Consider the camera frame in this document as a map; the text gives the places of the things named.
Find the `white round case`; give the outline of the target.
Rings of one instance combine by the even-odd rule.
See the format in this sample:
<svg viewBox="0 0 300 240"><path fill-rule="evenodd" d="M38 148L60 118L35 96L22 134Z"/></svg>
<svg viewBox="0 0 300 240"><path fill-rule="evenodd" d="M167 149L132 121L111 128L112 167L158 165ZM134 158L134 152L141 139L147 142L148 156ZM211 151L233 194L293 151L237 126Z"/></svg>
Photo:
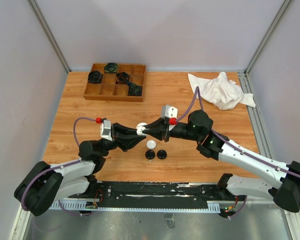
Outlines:
<svg viewBox="0 0 300 240"><path fill-rule="evenodd" d="M143 130L146 129L146 125L147 125L147 123L141 122L136 126L136 133L138 136L146 136L146 134L143 133Z"/></svg>
<svg viewBox="0 0 300 240"><path fill-rule="evenodd" d="M157 146L157 143L154 141L154 140L148 140L146 142L146 147L149 149L149 150L154 150Z"/></svg>

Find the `black earbud charging case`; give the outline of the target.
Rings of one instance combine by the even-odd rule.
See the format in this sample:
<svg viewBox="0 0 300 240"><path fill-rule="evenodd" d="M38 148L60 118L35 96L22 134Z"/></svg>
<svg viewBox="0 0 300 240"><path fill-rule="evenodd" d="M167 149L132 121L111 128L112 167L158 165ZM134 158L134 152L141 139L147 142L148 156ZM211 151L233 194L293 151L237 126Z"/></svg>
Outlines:
<svg viewBox="0 0 300 240"><path fill-rule="evenodd" d="M157 158L159 158L160 160L164 160L167 157L167 152L163 149L160 149L157 154L156 154Z"/></svg>

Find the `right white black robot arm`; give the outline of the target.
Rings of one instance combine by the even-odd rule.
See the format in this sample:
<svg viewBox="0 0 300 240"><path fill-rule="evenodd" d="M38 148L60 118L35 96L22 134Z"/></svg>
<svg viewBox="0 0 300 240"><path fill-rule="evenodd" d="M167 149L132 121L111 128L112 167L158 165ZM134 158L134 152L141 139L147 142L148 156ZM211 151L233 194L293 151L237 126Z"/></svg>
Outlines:
<svg viewBox="0 0 300 240"><path fill-rule="evenodd" d="M216 193L222 200L232 196L253 196L272 200L278 207L300 211L300 163L280 162L244 148L212 129L213 120L203 110L189 114L187 122L179 122L173 115L161 117L150 124L138 124L137 133L150 135L160 141L169 138L195 141L196 149L206 158L238 166L256 178L225 173Z"/></svg>

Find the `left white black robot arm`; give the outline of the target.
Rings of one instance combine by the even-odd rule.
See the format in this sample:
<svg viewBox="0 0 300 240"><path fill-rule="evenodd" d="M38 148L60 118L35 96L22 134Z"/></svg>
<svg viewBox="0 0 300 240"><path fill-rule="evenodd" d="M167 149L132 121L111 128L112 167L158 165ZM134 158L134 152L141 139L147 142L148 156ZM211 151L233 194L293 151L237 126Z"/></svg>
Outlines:
<svg viewBox="0 0 300 240"><path fill-rule="evenodd" d="M37 162L14 191L14 198L24 211L40 216L55 202L69 196L93 197L97 185L89 178L102 169L111 150L120 148L126 152L144 140L145 126L142 122L130 128L106 120L100 125L99 140L79 144L77 159L59 164Z"/></svg>

